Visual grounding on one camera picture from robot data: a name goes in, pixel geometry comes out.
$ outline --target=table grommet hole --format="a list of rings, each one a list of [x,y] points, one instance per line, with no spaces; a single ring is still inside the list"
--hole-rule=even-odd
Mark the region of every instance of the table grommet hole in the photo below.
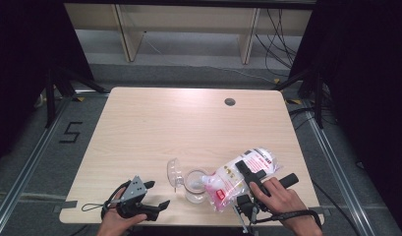
[[[228,97],[225,99],[225,104],[227,104],[228,106],[233,106],[233,105],[235,105],[235,99]]]

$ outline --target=white plastic package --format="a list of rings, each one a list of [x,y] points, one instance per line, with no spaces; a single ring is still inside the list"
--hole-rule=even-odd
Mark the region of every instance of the white plastic package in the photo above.
[[[247,150],[219,167],[212,175],[203,176],[202,181],[210,203],[217,211],[223,211],[238,196],[250,191],[244,176],[235,166],[240,160],[244,160],[253,173],[264,170],[265,177],[272,175],[280,167],[276,158],[267,149],[260,147]]]

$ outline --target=hand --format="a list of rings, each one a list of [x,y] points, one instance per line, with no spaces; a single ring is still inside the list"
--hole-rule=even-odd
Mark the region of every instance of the hand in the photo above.
[[[263,202],[271,213],[285,213],[307,209],[294,190],[286,190],[276,178],[271,178],[262,183],[271,197],[267,196],[254,182],[250,183],[253,194]],[[286,228],[296,235],[322,235],[315,220],[310,215],[297,216],[280,221]]]
[[[119,199],[124,191],[125,188],[118,191],[114,199]],[[138,214],[131,218],[123,218],[118,214],[115,206],[116,204],[109,206],[109,210],[103,216],[97,236],[121,236],[128,228],[146,220],[147,218],[145,214]]]

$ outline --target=transparent container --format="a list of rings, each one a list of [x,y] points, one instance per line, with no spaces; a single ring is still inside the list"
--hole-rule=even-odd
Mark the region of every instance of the transparent container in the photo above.
[[[175,188],[185,186],[185,197],[193,204],[201,204],[206,199],[204,184],[201,177],[207,175],[202,169],[190,170],[185,177],[182,176],[179,160],[174,158],[167,163],[167,177],[170,185]]]

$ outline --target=wooden table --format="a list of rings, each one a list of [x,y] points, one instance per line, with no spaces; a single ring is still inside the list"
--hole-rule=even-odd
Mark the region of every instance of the wooden table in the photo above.
[[[227,105],[227,98],[234,99],[235,105]],[[115,88],[67,198],[78,205],[64,208],[60,220],[99,223],[100,208],[82,211],[81,207],[102,204],[120,184],[139,175],[144,182],[155,181],[143,200],[145,205],[171,201],[157,221],[143,224],[240,226],[231,207],[215,212],[208,201],[200,205],[187,201],[183,187],[175,193],[167,179],[167,162],[177,157],[184,174],[197,167],[212,173],[245,150],[259,147],[269,149],[283,165],[275,176],[296,173],[299,183],[293,188],[308,207],[319,207],[279,91]]]

